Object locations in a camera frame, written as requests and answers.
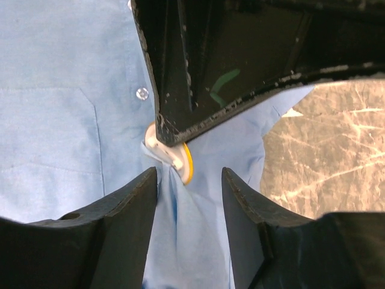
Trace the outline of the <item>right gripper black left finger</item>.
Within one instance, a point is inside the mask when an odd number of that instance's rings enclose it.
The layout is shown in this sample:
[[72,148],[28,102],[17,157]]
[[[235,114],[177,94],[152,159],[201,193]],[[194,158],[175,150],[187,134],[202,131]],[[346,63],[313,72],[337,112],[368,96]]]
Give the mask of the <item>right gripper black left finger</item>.
[[1,219],[1,287],[140,288],[157,195],[151,167],[58,220]]

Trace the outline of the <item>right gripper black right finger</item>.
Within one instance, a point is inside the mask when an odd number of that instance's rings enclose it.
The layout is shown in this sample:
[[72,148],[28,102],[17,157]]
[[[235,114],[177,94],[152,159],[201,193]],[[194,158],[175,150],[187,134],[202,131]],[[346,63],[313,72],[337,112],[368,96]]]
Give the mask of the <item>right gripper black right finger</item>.
[[312,220],[221,176],[236,288],[383,288],[384,214],[334,212]]

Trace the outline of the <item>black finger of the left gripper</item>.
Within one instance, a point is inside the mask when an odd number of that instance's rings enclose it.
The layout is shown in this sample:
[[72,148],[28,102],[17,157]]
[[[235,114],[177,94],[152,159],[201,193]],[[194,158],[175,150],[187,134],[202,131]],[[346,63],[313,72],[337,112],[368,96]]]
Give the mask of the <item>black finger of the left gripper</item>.
[[383,1],[132,1],[156,135],[190,141],[295,87],[384,77]]

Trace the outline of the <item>light blue shirt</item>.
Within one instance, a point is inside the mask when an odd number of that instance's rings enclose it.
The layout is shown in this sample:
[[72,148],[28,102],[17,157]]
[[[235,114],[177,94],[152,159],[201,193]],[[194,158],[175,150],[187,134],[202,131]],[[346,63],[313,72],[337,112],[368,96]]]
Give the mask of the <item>light blue shirt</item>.
[[263,136],[311,90],[277,94],[191,141],[183,185],[144,146],[154,97],[131,3],[2,1],[1,216],[57,219],[156,166],[143,287],[233,288],[221,171],[258,190]]

